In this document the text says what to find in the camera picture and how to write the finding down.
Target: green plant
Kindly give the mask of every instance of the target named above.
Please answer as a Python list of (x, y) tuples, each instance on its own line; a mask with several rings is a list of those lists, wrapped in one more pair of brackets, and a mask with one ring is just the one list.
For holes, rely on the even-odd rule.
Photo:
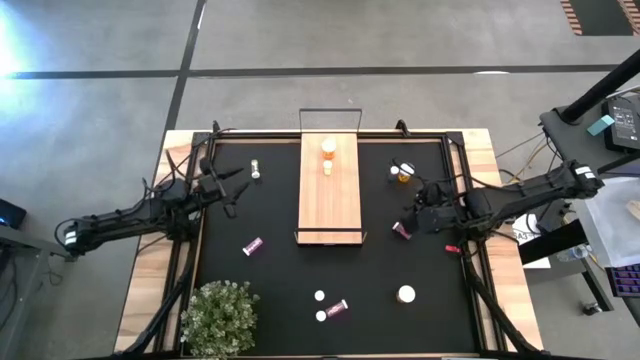
[(193, 355), (207, 358), (226, 359), (252, 348), (251, 330), (258, 320), (252, 306), (259, 299), (249, 295), (248, 282), (214, 281), (194, 290), (181, 314), (180, 340), (189, 343)]

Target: gray floor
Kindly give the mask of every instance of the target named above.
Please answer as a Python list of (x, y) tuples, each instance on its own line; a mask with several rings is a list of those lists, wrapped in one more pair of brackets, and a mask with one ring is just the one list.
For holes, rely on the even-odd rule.
[[(195, 0), (0, 1), (0, 72), (177, 69)], [(576, 37), (559, 0), (210, 0), (192, 68), (558, 65), (623, 60), (635, 37)], [(301, 107), (361, 107), (362, 127), (489, 128), (496, 153), (536, 134), (538, 114), (602, 73), (190, 79), (177, 129), (298, 126)], [(51, 238), (63, 219), (141, 195), (157, 161), (175, 79), (0, 80), (0, 198), (29, 211), (25, 231)], [(536, 142), (498, 159), (519, 170)], [(544, 151), (526, 174), (546, 171)], [(65, 278), (45, 280), (25, 359), (111, 352), (135, 239), (101, 247)], [(632, 359), (640, 330), (622, 303), (593, 318), (580, 277), (530, 287), (545, 347)]]

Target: wooden board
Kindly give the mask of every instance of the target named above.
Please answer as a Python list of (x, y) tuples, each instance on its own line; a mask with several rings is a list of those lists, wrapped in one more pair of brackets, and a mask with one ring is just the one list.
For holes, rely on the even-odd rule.
[[(389, 131), (390, 130), (360, 130), (360, 132), (363, 133)], [(496, 164), (491, 138), (487, 129), (412, 129), (411, 131), (415, 133), (461, 131), (464, 135), (467, 160), (471, 170), (471, 175), (480, 181), (493, 185), (501, 185), (498, 165)], [(172, 155), (174, 151), (181, 151), (184, 153), (189, 149), (193, 133), (195, 132), (198, 131), (173, 130), (167, 132), (163, 144), (163, 151), (170, 150)], [(272, 132), (272, 130), (235, 130), (233, 132), (240, 134), (268, 134), (269, 132)], [(289, 132), (299, 133), (300, 130), (290, 130)], [(238, 141), (246, 143), (247, 141), (269, 142), (272, 140), (256, 139)], [(455, 156), (455, 154), (456, 153), (453, 154), (454, 170), (456, 174), (459, 174), (461, 171), (460, 161), (458, 156)], [(180, 159), (178, 155), (173, 157), (174, 159)], [(161, 161), (158, 164), (157, 173), (159, 175), (167, 174), (168, 169), (169, 166), (163, 154)], [(150, 240), (143, 238), (143, 242), (141, 242), (140, 246)], [(164, 287), (164, 279), (166, 277), (169, 257), (171, 255), (171, 246), (167, 246), (167, 244), (168, 242), (164, 243), (161, 241), (157, 245), (154, 245), (155, 247), (149, 247), (148, 249), (154, 249), (153, 253), (148, 253), (144, 257), (143, 254), (141, 254), (136, 260), (125, 302), (125, 311), (120, 322), (117, 341), (114, 346), (115, 351), (124, 350), (131, 344), (140, 331), (151, 320), (160, 304), (162, 290)], [(498, 303), (527, 341), (529, 341), (533, 346), (542, 349), (543, 346), (540, 338), (540, 331), (533, 311), (533, 305), (531, 304), (529, 288), (524, 276), (522, 262), (520, 261), (518, 246), (510, 240), (494, 236), (487, 242), (487, 253)], [(493, 346), (489, 346), (489, 348), (495, 349), (495, 338), (493, 337), (491, 315), (489, 314), (488, 309), (486, 309), (486, 306), (481, 307), (481, 315), (483, 328), (487, 334), (487, 343), (489, 345), (493, 344)], [(174, 326), (177, 322), (176, 319), (178, 314), (173, 313), (170, 316), (172, 319), (172, 326)], [(175, 332), (175, 327), (168, 328), (167, 332)]]
[[(331, 175), (324, 174), (322, 142), (337, 147)], [(356, 134), (302, 134), (298, 227), (361, 229), (358, 138)], [(299, 244), (361, 244), (361, 232), (303, 232)]]

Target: wooden ramp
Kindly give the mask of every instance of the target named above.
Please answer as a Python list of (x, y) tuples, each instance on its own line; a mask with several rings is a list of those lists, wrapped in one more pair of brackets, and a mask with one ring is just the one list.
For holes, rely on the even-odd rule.
[[(325, 175), (322, 142), (329, 137), (337, 147)], [(298, 228), (298, 244), (362, 244), (356, 134), (302, 134)]]

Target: blue sticky note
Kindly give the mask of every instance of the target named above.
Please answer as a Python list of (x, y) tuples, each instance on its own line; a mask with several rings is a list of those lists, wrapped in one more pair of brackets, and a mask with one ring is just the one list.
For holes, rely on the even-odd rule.
[(601, 117), (600, 120), (594, 122), (593, 125), (589, 126), (587, 131), (592, 136), (596, 136), (596, 135), (600, 134), (604, 129), (606, 129), (609, 126), (611, 126), (611, 124), (613, 124), (614, 122), (615, 121), (613, 120), (613, 118), (611, 116), (605, 115), (605, 116)]

